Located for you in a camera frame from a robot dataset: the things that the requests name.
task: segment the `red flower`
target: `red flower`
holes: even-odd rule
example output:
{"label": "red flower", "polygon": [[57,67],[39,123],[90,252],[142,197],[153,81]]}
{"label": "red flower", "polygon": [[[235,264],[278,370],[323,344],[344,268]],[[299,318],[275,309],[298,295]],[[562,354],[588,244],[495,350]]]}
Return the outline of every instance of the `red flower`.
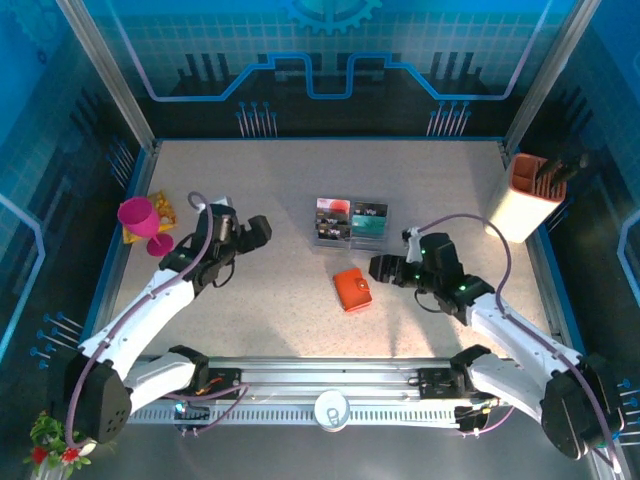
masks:
{"label": "red flower", "polygon": [[35,463],[36,465],[40,465],[42,462],[44,462],[44,459],[47,458],[47,451],[42,448],[42,447],[35,447],[33,449],[33,452],[31,452],[31,459],[33,460],[33,463]]}
{"label": "red flower", "polygon": [[64,465],[69,465],[77,460],[80,456],[80,450],[77,448],[68,448],[64,451],[64,453],[60,456],[60,460]]}

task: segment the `pink plastic cup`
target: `pink plastic cup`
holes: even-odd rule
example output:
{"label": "pink plastic cup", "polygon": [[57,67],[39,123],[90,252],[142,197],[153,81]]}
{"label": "pink plastic cup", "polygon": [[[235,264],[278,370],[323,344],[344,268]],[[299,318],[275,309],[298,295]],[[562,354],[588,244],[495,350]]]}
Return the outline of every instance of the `pink plastic cup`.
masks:
{"label": "pink plastic cup", "polygon": [[158,233],[160,217],[147,197],[133,197],[118,209],[118,220],[134,235],[150,238],[147,252],[154,257],[163,257],[173,250],[173,238]]}

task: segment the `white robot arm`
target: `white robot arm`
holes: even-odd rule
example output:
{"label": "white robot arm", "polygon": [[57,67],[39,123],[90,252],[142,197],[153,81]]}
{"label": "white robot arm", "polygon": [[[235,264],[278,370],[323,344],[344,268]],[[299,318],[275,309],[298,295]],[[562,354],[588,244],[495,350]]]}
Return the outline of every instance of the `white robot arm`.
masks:
{"label": "white robot arm", "polygon": [[[219,288],[231,279],[237,255],[262,247],[271,239],[271,227],[264,216],[250,218],[247,229],[239,224],[226,197],[212,203],[210,212],[198,210],[196,231],[162,259],[159,270],[138,297],[109,325],[84,341],[77,352],[59,351],[52,362],[50,415],[64,422],[71,412],[74,430],[99,443],[115,437],[129,415],[144,405],[171,392],[194,395],[207,387],[208,357],[181,345],[143,366],[132,367],[180,310],[209,285]],[[211,242],[205,245],[209,214],[213,218]],[[218,284],[218,274],[227,266],[231,273]],[[78,386],[80,395],[74,400]]]}
{"label": "white robot arm", "polygon": [[617,381],[603,358],[582,356],[556,342],[504,301],[500,310],[494,288],[464,273],[449,236],[421,231],[403,232],[409,247],[406,257],[374,257],[369,273],[379,282],[415,288],[416,296],[433,294],[444,313],[500,345],[515,361],[504,361],[479,345],[461,352],[451,364],[464,371],[468,387],[526,413],[542,425],[560,451],[574,459],[605,440],[575,371],[594,392],[609,430],[624,427]]}

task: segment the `speckled white tabletop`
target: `speckled white tabletop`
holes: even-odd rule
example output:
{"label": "speckled white tabletop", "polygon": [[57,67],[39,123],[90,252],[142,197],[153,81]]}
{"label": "speckled white tabletop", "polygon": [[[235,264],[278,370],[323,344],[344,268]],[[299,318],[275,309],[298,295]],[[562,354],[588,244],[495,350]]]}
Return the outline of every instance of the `speckled white tabletop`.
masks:
{"label": "speckled white tabletop", "polygon": [[[176,241],[197,216],[186,201],[198,190],[228,195],[241,222],[264,214],[271,242],[241,256],[233,280],[205,290],[145,350],[188,345],[211,356],[448,357],[483,343],[443,314],[421,310],[411,289],[370,281],[372,305],[345,313],[332,276],[368,259],[318,253],[311,246],[315,198],[357,197],[389,204],[389,253],[403,253],[402,229],[443,215],[479,213],[502,172],[495,142],[383,140],[165,141],[150,192],[162,189],[179,225]],[[505,268],[499,240],[471,220],[442,226],[468,273],[497,285]],[[512,245],[514,268],[505,299],[548,331],[526,247]],[[147,284],[158,261],[135,244],[116,301],[124,308]],[[435,301],[423,298],[435,306]]]}

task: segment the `red wallet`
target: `red wallet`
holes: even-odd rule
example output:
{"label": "red wallet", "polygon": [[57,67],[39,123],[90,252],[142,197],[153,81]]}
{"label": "red wallet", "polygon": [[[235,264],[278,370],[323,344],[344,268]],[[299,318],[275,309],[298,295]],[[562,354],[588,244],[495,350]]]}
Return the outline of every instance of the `red wallet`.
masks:
{"label": "red wallet", "polygon": [[362,272],[359,268],[334,275],[333,283],[336,285],[342,307],[347,312],[359,310],[371,303],[369,284],[362,277]]}

